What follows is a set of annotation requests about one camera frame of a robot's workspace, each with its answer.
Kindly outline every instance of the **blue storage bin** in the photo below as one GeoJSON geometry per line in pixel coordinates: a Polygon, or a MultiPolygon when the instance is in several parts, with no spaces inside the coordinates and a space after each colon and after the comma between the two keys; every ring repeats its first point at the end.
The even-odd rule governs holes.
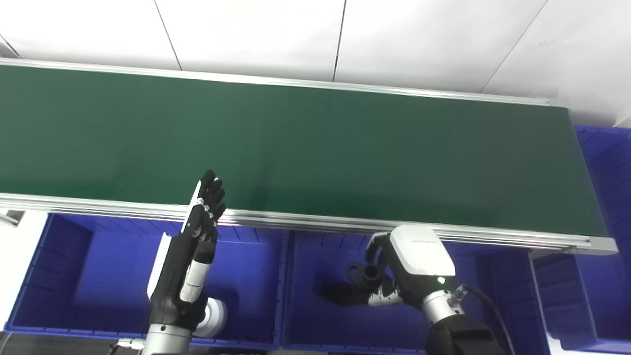
{"type": "MultiPolygon", "coordinates": [[[[288,261],[281,347],[363,354],[423,354],[429,327],[404,304],[342,307],[317,295],[320,286],[345,282],[345,267],[364,260],[368,236],[294,232],[288,261]]],[[[483,289],[496,303],[520,355],[549,354],[528,251],[447,243],[457,280],[483,289]]],[[[493,315],[474,297],[463,307],[486,322],[503,343],[493,315]]]]}
{"type": "Polygon", "coordinates": [[[564,349],[631,354],[631,130],[575,130],[620,252],[535,260],[546,326],[564,349]]]}
{"type": "MultiPolygon", "coordinates": [[[[101,339],[144,337],[147,283],[162,232],[181,224],[51,214],[28,269],[8,332],[101,339]]],[[[226,303],[227,324],[199,346],[276,349],[288,232],[219,227],[204,291],[226,303]]]]}

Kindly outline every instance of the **black mechanical part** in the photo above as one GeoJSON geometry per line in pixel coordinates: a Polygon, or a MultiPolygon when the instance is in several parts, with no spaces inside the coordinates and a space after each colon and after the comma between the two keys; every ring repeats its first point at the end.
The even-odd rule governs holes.
{"type": "Polygon", "coordinates": [[[328,284],[318,290],[318,295],[340,306],[359,306],[368,304],[369,292],[365,292],[349,282],[328,284]]]}
{"type": "Polygon", "coordinates": [[[374,264],[352,263],[346,267],[346,276],[359,288],[373,293],[381,286],[383,271],[374,264]]]}
{"type": "Polygon", "coordinates": [[[467,315],[443,318],[432,325],[427,355],[506,355],[493,332],[467,315]]]}

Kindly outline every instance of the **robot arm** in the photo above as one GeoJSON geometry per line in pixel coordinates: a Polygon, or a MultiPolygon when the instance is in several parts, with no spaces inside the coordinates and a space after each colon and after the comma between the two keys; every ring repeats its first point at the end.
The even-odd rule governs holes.
{"type": "Polygon", "coordinates": [[[172,238],[151,295],[150,327],[143,355],[188,351],[192,332],[204,320],[204,281],[215,257],[217,221],[225,192],[213,171],[198,182],[181,232],[172,238]]]}
{"type": "Polygon", "coordinates": [[[321,296],[342,306],[405,303],[423,311],[431,324],[428,355],[505,355],[491,330],[461,308],[469,287],[456,287],[454,263],[433,230],[399,226],[376,233],[367,246],[366,262],[349,265],[351,282],[323,287],[321,296]],[[387,266],[393,279],[385,273],[387,266]]]}

